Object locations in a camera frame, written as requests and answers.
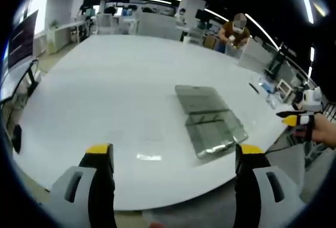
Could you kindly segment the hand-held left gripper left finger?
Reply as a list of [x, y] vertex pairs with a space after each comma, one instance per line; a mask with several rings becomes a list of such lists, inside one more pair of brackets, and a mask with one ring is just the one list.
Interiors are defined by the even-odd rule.
[[88, 148], [50, 190], [49, 213], [60, 227], [115, 227], [113, 145]]

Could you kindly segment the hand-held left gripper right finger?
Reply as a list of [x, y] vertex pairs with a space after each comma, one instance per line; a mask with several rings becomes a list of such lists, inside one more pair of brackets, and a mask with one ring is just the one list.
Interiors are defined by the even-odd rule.
[[297, 184], [263, 150], [236, 145], [234, 227], [287, 227], [305, 204]]

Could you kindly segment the person's right hand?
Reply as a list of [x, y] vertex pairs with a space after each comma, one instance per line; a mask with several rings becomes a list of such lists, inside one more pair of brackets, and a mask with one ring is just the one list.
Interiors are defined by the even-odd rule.
[[322, 114], [316, 114], [312, 139], [315, 142], [322, 142], [330, 148], [335, 148], [335, 123], [330, 122]]

